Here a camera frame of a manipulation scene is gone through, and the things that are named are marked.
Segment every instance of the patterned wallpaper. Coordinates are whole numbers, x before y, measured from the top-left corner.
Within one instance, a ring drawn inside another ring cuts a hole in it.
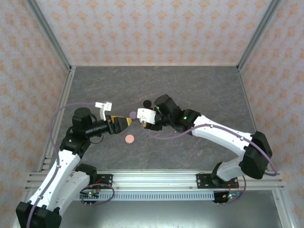
[[[271,0],[38,0],[72,65],[236,65]]]
[[[304,4],[284,0],[242,72],[259,130],[304,224]]]
[[[24,0],[0,1],[0,227],[36,171],[66,71]]]

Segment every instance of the white connector piece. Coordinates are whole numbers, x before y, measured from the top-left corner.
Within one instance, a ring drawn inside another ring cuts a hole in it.
[[[156,111],[146,108],[139,108],[137,110],[137,119],[139,122],[145,122],[149,124],[155,124]]]
[[[112,109],[112,102],[106,101],[105,103],[95,102],[95,107],[100,108],[99,114],[102,120],[105,120],[105,111],[109,112]]]

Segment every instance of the black cap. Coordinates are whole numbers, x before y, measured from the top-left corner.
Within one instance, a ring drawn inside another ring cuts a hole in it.
[[[149,101],[149,100],[145,100],[145,101],[143,102],[143,106],[144,106],[145,108],[150,108],[151,105],[152,105],[152,102]]]

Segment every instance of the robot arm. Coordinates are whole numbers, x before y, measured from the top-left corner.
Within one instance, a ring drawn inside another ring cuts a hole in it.
[[[255,179],[263,177],[268,161],[256,148],[243,140],[243,138],[246,138],[254,142],[271,158],[272,152],[268,141],[261,132],[256,132],[255,134],[244,133],[220,125],[191,109],[181,110],[168,95],[157,98],[154,105],[153,110],[138,109],[137,118],[140,122],[147,123],[146,129],[158,131],[163,126],[171,126],[181,133],[193,127],[206,124],[208,126],[196,128],[190,131],[189,134],[211,140],[238,155],[237,158],[231,161],[218,163],[214,168],[211,175],[212,182],[219,188],[232,178],[244,174]],[[240,137],[213,126],[227,129],[240,135]]]
[[[90,146],[90,138],[101,137],[103,133],[117,134],[122,132],[131,124],[130,118],[119,116],[106,116],[105,111],[110,111],[112,103],[96,103],[100,108],[101,120],[96,117],[88,108],[78,108],[72,118],[73,126],[69,128],[65,138],[62,140],[59,151],[60,166],[57,163],[52,166],[47,177],[29,199],[28,203],[20,202],[16,208],[16,214],[21,228],[25,228],[29,213],[37,201],[31,218],[31,228],[58,228],[61,223],[61,216],[66,211],[70,203],[75,199],[87,185],[94,184],[97,178],[96,168],[86,164],[80,164],[81,158]],[[73,169],[76,171],[72,178],[66,182]],[[40,197],[43,189],[52,180],[43,197]]]

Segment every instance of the pink disc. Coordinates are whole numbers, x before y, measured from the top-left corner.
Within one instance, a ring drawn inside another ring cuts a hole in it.
[[[132,120],[136,120],[136,119],[137,119],[137,113],[136,113],[136,112],[130,112],[129,117],[130,117]]]
[[[135,140],[135,138],[134,138],[134,136],[131,135],[131,134],[129,134],[129,135],[127,135],[127,136],[125,137],[125,142],[128,143],[128,144],[133,143],[134,140]]]

